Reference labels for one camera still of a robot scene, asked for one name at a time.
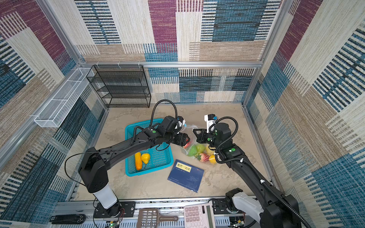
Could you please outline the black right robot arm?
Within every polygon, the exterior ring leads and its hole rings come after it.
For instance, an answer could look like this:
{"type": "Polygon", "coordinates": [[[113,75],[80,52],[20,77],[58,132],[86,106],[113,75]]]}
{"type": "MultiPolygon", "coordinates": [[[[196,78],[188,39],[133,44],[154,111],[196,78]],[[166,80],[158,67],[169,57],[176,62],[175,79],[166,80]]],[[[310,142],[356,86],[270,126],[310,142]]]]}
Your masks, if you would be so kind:
{"type": "Polygon", "coordinates": [[[198,143],[215,148],[217,163],[226,164],[236,172],[256,196],[249,203],[242,192],[231,196],[234,207],[250,216],[262,228],[309,228],[311,225],[300,215],[298,201],[275,188],[250,162],[245,152],[233,142],[236,131],[226,123],[217,123],[212,130],[193,129],[198,143]]]}

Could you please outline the yellow lemon toy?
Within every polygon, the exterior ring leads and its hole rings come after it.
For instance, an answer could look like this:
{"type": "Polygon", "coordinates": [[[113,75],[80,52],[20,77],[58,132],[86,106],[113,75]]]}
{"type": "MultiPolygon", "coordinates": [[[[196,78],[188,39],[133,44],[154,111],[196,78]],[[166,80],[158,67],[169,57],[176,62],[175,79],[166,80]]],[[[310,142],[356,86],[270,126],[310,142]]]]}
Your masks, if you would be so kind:
{"type": "Polygon", "coordinates": [[[216,164],[217,163],[215,155],[212,154],[212,155],[209,156],[209,162],[211,164],[216,164]]]}

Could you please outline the green pear toy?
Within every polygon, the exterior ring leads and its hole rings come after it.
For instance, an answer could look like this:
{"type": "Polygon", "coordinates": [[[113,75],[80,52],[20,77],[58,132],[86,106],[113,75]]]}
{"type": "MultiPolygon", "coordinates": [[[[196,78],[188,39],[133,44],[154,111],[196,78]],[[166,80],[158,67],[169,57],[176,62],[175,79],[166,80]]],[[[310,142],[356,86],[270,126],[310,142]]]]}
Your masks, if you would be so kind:
{"type": "Polygon", "coordinates": [[[197,149],[197,153],[198,154],[201,154],[201,153],[204,153],[204,151],[205,151],[205,145],[204,144],[200,144],[200,143],[198,143],[197,145],[196,145],[196,149],[197,149]]]}

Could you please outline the teal plastic basket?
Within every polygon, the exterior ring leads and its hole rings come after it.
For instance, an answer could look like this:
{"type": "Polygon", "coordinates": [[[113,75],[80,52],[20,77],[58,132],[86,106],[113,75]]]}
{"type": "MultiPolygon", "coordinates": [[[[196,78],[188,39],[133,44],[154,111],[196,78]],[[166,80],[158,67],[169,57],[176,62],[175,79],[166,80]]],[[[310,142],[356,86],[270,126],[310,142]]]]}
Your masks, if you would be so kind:
{"type": "MultiPolygon", "coordinates": [[[[140,126],[142,128],[146,128],[149,126],[150,121],[142,121],[134,124],[130,124],[125,128],[125,139],[130,139],[133,136],[134,128],[136,126],[140,126]]],[[[168,168],[173,165],[174,158],[171,147],[167,147],[166,143],[163,143],[159,150],[156,150],[156,147],[153,147],[148,150],[141,151],[141,154],[149,154],[150,160],[147,164],[144,164],[141,170],[136,169],[135,164],[135,156],[132,155],[125,160],[125,173],[128,177],[134,177],[139,175],[144,175],[152,172],[156,172],[165,168],[168,168]]]]}

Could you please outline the clear zip top bag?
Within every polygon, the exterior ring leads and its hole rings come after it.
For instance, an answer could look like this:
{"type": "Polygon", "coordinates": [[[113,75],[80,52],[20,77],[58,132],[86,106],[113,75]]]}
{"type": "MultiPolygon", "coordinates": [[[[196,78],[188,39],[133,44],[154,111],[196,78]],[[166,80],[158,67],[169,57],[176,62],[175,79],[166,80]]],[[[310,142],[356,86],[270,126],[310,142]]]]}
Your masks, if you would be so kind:
{"type": "Polygon", "coordinates": [[[197,126],[185,124],[180,132],[188,134],[188,137],[190,138],[190,141],[183,147],[185,154],[202,163],[217,164],[214,155],[215,148],[211,147],[209,144],[197,142],[197,137],[193,133],[193,129],[195,128],[197,128],[197,126]]]}

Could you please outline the beige potato toy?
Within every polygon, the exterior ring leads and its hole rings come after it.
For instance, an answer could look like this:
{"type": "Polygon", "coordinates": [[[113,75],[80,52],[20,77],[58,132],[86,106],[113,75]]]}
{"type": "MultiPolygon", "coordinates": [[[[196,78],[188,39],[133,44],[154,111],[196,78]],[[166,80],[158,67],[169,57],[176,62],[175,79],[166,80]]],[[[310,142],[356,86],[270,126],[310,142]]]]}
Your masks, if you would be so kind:
{"type": "Polygon", "coordinates": [[[207,155],[211,156],[215,153],[215,148],[211,147],[209,145],[206,145],[205,152],[206,152],[207,155]]]}

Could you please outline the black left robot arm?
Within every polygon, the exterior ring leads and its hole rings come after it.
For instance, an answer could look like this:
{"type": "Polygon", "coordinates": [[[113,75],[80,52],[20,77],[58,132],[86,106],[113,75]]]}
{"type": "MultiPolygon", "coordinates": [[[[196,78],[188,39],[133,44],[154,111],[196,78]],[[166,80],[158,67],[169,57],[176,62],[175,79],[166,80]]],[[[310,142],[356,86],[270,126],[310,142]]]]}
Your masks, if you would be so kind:
{"type": "Polygon", "coordinates": [[[181,116],[167,116],[161,123],[145,128],[136,126],[132,137],[123,142],[99,150],[89,148],[79,167],[79,175],[88,192],[92,193],[106,210],[117,206],[119,200],[108,185],[107,171],[138,152],[164,143],[185,146],[190,138],[187,134],[180,133],[184,124],[181,116]]]}

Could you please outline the green apple toy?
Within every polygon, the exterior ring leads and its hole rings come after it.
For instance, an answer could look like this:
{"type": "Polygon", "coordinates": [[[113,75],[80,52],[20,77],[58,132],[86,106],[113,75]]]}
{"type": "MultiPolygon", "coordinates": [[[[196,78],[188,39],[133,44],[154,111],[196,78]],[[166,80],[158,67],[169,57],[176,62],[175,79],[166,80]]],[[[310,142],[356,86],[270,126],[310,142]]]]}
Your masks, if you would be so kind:
{"type": "Polygon", "coordinates": [[[196,145],[193,145],[190,150],[188,151],[188,156],[189,157],[195,157],[198,154],[198,149],[196,147],[196,145]]]}

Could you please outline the yellow pepper toy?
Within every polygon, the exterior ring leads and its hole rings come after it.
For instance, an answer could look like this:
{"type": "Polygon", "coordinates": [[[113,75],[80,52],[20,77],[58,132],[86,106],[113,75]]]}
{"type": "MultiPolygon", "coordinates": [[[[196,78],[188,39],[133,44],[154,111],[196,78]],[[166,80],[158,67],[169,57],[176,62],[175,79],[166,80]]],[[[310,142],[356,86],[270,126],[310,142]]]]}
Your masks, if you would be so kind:
{"type": "Polygon", "coordinates": [[[142,155],[141,155],[141,160],[142,160],[142,162],[143,162],[144,164],[148,164],[148,163],[149,163],[149,161],[150,161],[150,158],[151,158],[151,156],[150,156],[150,154],[148,154],[148,153],[145,153],[145,154],[142,154],[142,155]]]}

